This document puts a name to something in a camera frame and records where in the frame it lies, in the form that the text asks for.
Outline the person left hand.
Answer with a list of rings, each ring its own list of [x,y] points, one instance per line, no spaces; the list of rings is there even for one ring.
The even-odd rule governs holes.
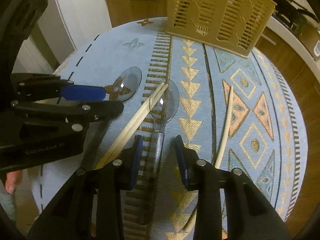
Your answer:
[[[21,184],[23,178],[23,171],[12,171],[7,173],[7,178],[5,180],[5,189],[7,193],[13,194],[18,187],[18,185]]]

